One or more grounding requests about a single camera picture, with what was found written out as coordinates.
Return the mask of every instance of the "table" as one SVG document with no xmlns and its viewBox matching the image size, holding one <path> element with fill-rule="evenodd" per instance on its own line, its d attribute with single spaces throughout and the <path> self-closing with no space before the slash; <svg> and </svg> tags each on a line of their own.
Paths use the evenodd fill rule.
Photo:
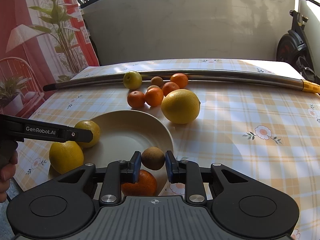
<svg viewBox="0 0 320 240">
<path fill-rule="evenodd" d="M 231 59 L 174 59 L 88 67 L 75 78 L 129 70 L 225 69 L 261 72 L 302 79 L 282 62 Z M 146 91 L 150 83 L 143 84 Z M 190 124 L 175 125 L 159 107 L 145 111 L 169 129 L 177 159 L 202 167 L 223 163 L 277 188 L 295 199 L 300 218 L 292 234 L 299 240 L 320 239 L 320 96 L 295 90 L 231 82 L 190 82 L 201 110 Z M 123 109 L 123 84 L 57 91 L 31 119 L 74 126 L 79 120 Z M 19 143 L 15 179 L 23 190 L 48 179 L 50 142 Z M 212 198 L 206 185 L 208 198 Z M 169 185 L 165 195 L 184 194 L 183 184 Z"/>
</svg>

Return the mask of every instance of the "triangular cutout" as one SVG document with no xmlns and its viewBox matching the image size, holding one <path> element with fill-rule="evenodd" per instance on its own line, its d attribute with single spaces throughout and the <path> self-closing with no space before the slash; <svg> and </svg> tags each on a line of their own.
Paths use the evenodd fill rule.
<svg viewBox="0 0 320 240">
<path fill-rule="evenodd" d="M 76 172 L 73 172 L 67 177 L 64 177 L 63 179 L 59 180 L 59 182 L 64 183 L 77 183 L 79 179 L 81 178 L 82 174 L 84 174 L 85 170 L 78 170 Z"/>
<path fill-rule="evenodd" d="M 240 176 L 232 173 L 231 171 L 228 170 L 221 170 L 223 175 L 226 177 L 229 183 L 243 183 L 243 182 L 248 182 L 246 179 L 241 178 Z"/>
</svg>

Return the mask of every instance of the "human hand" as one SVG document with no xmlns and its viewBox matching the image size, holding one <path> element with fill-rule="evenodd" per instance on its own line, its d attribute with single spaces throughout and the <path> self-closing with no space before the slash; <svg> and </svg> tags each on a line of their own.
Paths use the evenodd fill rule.
<svg viewBox="0 0 320 240">
<path fill-rule="evenodd" d="M 5 202 L 7 199 L 6 191 L 10 187 L 10 179 L 16 173 L 16 164 L 18 163 L 18 153 L 14 151 L 10 159 L 10 163 L 0 170 L 0 203 Z"/>
</svg>

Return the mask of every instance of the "pink chair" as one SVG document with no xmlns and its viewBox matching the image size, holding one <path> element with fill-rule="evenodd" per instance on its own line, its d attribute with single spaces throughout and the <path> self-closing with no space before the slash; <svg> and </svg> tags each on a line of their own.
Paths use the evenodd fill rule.
<svg viewBox="0 0 320 240">
<path fill-rule="evenodd" d="M 30 78 L 22 90 L 21 101 L 23 104 L 15 116 L 29 118 L 34 111 L 45 101 L 44 92 L 36 78 L 30 65 L 23 59 L 18 57 L 7 57 L 0 59 L 0 79 L 7 80 L 11 76 Z"/>
</svg>

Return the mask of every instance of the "white plate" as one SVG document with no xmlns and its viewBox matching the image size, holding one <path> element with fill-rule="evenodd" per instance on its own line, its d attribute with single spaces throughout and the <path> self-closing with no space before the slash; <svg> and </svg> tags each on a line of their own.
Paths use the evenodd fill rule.
<svg viewBox="0 0 320 240">
<path fill-rule="evenodd" d="M 141 153 L 149 147 L 158 147 L 164 153 L 173 152 L 173 140 L 168 129 L 154 116 L 135 110 L 122 110 L 99 115 L 92 119 L 100 126 L 99 142 L 84 149 L 84 163 L 94 163 L 97 168 L 109 163 L 129 161 L 135 151 Z M 168 185 L 165 165 L 158 171 L 149 170 L 141 164 L 141 169 L 149 171 L 157 180 L 156 195 L 161 195 Z M 52 167 L 49 179 L 56 177 Z M 94 199 L 99 198 L 101 183 Z"/>
</svg>

